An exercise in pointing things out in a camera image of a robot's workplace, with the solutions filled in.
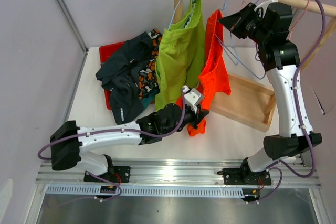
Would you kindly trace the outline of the black shorts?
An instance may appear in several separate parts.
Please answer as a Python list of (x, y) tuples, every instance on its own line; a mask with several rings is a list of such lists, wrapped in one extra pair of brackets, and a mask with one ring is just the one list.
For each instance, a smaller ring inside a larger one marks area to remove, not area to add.
[(153, 42), (147, 32), (127, 40), (122, 51), (122, 72), (112, 79), (110, 105), (116, 124), (133, 121), (144, 110), (139, 99), (139, 72), (149, 62)]

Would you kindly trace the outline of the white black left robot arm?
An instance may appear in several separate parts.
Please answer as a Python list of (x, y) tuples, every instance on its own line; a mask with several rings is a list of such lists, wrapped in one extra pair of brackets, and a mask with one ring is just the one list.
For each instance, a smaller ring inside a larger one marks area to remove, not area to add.
[(75, 120), (65, 122), (50, 137), (51, 166), (55, 171), (77, 167), (86, 172), (85, 181), (110, 181), (115, 170), (109, 155), (93, 150), (117, 145), (148, 145), (180, 132), (184, 126), (200, 127), (209, 110), (201, 106), (184, 108), (168, 104), (163, 109), (126, 124), (97, 129), (79, 127)]

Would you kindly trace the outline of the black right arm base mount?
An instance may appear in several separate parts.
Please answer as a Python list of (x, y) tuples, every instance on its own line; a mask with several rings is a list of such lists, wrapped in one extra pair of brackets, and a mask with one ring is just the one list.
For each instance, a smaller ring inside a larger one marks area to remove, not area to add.
[(270, 173), (267, 171), (252, 172), (248, 168), (223, 168), (217, 172), (221, 175), (225, 185), (266, 185), (272, 184)]

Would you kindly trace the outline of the pink hanger of teal shorts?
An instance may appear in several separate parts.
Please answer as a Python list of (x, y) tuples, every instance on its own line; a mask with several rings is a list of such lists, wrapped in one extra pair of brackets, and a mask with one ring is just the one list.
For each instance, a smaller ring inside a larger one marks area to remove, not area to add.
[(300, 22), (300, 20), (303, 18), (303, 16), (306, 14), (308, 7), (310, 5), (310, 0), (307, 0), (307, 4), (305, 6), (304, 11), (302, 12), (302, 14), (295, 20), (294, 24), (290, 27), (289, 29), (289, 36), (288, 39), (291, 40), (291, 36), (293, 31), (295, 30), (295, 27), (297, 26), (297, 24)]

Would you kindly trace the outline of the orange grey camouflage shorts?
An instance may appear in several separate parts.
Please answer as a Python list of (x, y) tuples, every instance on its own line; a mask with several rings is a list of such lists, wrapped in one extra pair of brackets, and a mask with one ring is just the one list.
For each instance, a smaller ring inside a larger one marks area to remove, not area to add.
[(159, 54), (159, 46), (162, 39), (162, 34), (157, 30), (151, 30), (148, 35), (153, 42), (153, 50), (150, 54), (149, 62), (147, 66), (139, 72), (139, 99), (149, 97), (153, 93), (159, 91), (159, 86), (156, 77), (156, 60)]

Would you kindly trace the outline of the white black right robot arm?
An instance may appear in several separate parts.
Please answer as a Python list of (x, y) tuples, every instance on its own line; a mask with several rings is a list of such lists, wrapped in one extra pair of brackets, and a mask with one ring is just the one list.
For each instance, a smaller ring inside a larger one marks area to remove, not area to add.
[(278, 107), (279, 133), (264, 137), (262, 149), (241, 163), (239, 176), (246, 184), (253, 183), (277, 162), (312, 152), (322, 143), (322, 135), (314, 132), (306, 113), (297, 46), (287, 38), (292, 18), (289, 5), (272, 2), (266, 7), (249, 3), (219, 21), (237, 38), (250, 38), (257, 44)]

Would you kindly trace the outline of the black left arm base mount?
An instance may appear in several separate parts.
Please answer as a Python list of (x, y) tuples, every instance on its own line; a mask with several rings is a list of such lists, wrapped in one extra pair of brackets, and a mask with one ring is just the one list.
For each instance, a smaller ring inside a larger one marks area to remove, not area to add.
[(105, 179), (113, 183), (129, 183), (130, 175), (130, 166), (115, 166), (112, 172), (108, 171), (105, 174), (97, 175), (100, 179), (93, 177), (89, 172), (85, 172), (83, 180), (84, 182), (102, 182), (101, 179)]

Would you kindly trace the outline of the lime green shorts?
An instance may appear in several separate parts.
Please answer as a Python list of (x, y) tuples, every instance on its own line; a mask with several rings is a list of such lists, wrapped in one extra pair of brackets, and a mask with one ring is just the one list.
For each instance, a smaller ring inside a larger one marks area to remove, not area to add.
[(155, 108), (160, 110), (175, 103), (181, 88), (198, 86), (198, 77), (205, 64), (205, 27), (202, 0), (190, 0), (183, 18), (164, 30), (156, 60), (159, 93)]

